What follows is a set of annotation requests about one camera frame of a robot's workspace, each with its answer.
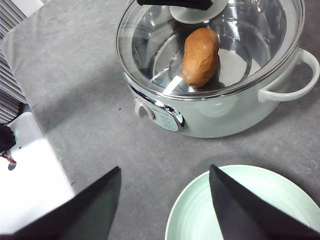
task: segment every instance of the lid handle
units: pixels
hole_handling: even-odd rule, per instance
[[[190,9],[208,10],[211,0],[137,0],[140,5],[167,5],[185,7]]]

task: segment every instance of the gray fabric surface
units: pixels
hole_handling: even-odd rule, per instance
[[[242,133],[197,139],[134,115],[115,54],[125,0],[52,0],[2,50],[76,192],[114,166],[122,189],[110,240],[161,240],[181,190],[210,164],[276,171],[320,204],[320,86]],[[301,46],[320,59],[320,1],[306,1]],[[296,68],[292,90],[310,79]]]

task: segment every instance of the cooking pot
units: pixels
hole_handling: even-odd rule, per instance
[[[223,137],[252,127],[279,102],[298,99],[316,85],[319,62],[299,48],[303,0],[213,0],[206,10],[194,2],[193,8],[165,0],[127,5],[116,52],[138,116],[187,136]],[[218,34],[218,87],[209,81],[192,88],[181,75],[185,40],[199,28]],[[300,63],[311,68],[311,80],[287,93]]]

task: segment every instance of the black handle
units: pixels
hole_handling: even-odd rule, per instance
[[[0,154],[16,145],[16,138],[10,127],[0,124]]]
[[[167,5],[191,9],[208,10],[211,0],[137,0],[140,5]]]

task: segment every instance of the mint green plate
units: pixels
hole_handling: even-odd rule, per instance
[[[320,208],[287,178],[249,165],[227,165],[220,169],[264,201],[320,232]],[[223,240],[212,203],[209,171],[190,182],[176,199],[164,239]]]

